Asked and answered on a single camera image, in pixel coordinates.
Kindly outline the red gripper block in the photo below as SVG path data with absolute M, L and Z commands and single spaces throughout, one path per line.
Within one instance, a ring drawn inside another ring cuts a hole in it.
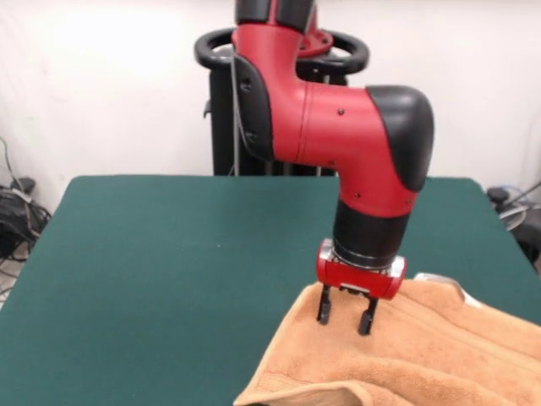
M 358 333 L 361 336 L 368 336 L 374 322 L 378 299 L 391 300 L 396 296 L 407 273 L 407 260 L 397 256 L 389 268 L 377 272 L 335 261 L 333 255 L 320 255 L 316 270 L 318 280 L 324 284 L 320 295 L 317 322 L 320 325 L 327 325 L 329 322 L 331 287 L 350 289 L 371 297 L 358 326 Z

